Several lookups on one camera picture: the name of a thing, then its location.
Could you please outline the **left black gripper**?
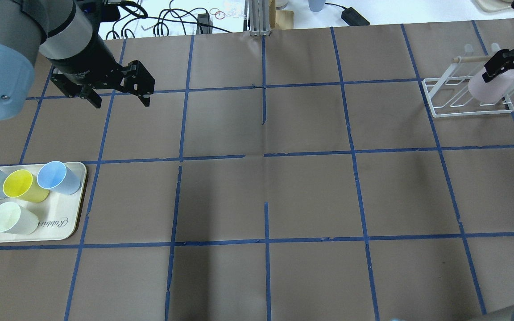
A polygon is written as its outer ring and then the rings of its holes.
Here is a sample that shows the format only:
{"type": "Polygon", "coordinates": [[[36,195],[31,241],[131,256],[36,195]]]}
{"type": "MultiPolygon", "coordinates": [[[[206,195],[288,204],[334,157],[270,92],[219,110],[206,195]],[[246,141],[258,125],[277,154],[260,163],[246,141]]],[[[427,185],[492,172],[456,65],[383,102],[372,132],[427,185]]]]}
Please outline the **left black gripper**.
{"type": "Polygon", "coordinates": [[[123,66],[112,55],[50,60],[53,65],[51,83],[66,97],[78,96],[94,108],[101,108],[102,98],[96,90],[115,89],[136,95],[145,107],[150,107],[155,79],[141,61],[123,66]]]}

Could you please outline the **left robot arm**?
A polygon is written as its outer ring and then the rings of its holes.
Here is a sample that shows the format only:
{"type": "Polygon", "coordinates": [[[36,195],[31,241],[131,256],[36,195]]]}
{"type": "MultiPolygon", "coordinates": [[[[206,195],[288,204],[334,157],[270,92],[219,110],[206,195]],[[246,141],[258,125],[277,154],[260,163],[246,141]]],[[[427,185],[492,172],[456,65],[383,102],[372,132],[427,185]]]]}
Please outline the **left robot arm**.
{"type": "Polygon", "coordinates": [[[140,61],[122,66],[99,36],[99,25],[120,18],[119,8],[138,18],[145,9],[128,0],[0,0],[0,120],[18,115],[43,55],[51,82],[65,97],[100,108],[98,90],[116,90],[150,105],[155,80],[140,61]]]}

